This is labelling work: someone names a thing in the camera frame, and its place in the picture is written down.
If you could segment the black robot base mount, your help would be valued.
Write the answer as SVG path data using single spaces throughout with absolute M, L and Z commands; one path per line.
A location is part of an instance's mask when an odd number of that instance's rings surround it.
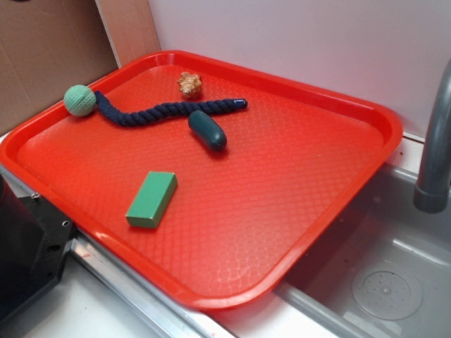
M 50 201 L 18 197 L 1 178 L 1 326 L 61 281 L 74 231 Z

